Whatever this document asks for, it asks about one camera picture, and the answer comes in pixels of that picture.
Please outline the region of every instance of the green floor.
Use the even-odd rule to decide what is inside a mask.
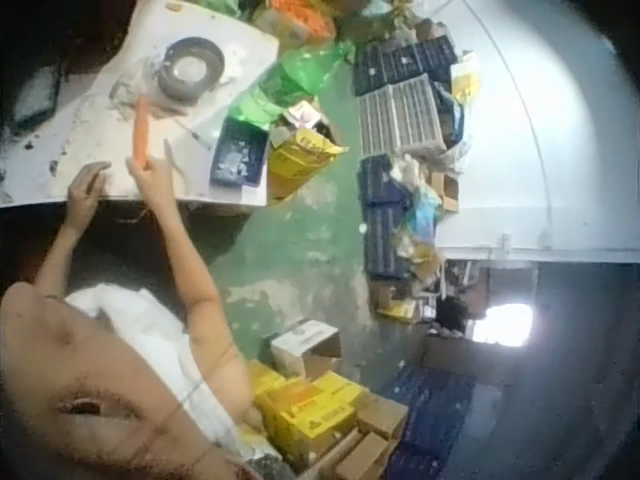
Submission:
[[[345,65],[320,98],[348,153],[290,201],[258,210],[244,223],[209,217],[196,222],[192,234],[223,292],[229,323],[247,357],[257,356],[264,336],[314,318],[341,329],[343,372],[357,379],[385,349],[402,341],[407,327],[372,318],[369,311],[358,230],[357,103],[350,86],[351,68]]]

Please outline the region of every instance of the woman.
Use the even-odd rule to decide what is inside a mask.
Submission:
[[[234,422],[252,400],[246,365],[182,223],[167,162],[129,171],[163,234],[186,325],[145,290],[103,284],[65,300],[108,167],[80,171],[34,284],[15,284],[2,300],[4,393],[39,444],[89,470],[236,478],[247,452]]]

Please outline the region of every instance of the carrot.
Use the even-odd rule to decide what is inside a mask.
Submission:
[[[133,125],[133,161],[146,168],[149,164],[147,145],[149,144],[149,102],[140,95],[136,103],[136,119]]]

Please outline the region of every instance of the table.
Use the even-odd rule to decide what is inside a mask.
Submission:
[[[3,149],[0,167],[4,169],[5,178],[0,208],[64,201],[65,188],[60,188],[60,179],[54,179],[50,164],[57,160],[58,169],[69,166],[63,164],[70,161],[65,151],[69,141],[79,146],[75,150],[90,152],[92,160],[108,159],[112,164],[121,165],[131,152],[133,121],[115,122],[111,118],[112,112],[104,108],[114,83],[141,59],[162,55],[175,41],[191,36],[213,41],[225,52],[225,57],[230,50],[246,54],[239,63],[241,74],[205,94],[188,116],[179,119],[179,123],[175,118],[152,119],[149,153],[163,154],[158,151],[158,142],[153,141],[154,135],[169,141],[187,184],[186,190],[177,194],[179,200],[249,207],[266,205],[266,166],[256,188],[212,186],[209,170],[217,135],[231,101],[276,61],[278,41],[230,17],[189,3],[180,5],[182,8],[176,12],[167,8],[164,0],[139,1],[120,52],[97,74],[71,75],[63,80],[55,116],[33,132],[11,140],[8,148]],[[229,68],[232,62],[228,58],[225,60],[226,68]],[[71,133],[79,131],[77,115],[80,109],[85,110],[83,121],[91,124],[86,130],[94,133],[82,133],[76,135],[82,138],[70,140]],[[111,198],[133,200],[136,195]]]

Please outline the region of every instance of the white cloth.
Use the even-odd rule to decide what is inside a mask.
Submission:
[[[116,334],[144,358],[210,442],[245,460],[252,457],[252,449],[203,380],[183,323],[151,293],[99,284],[66,301],[92,318],[104,311]]]

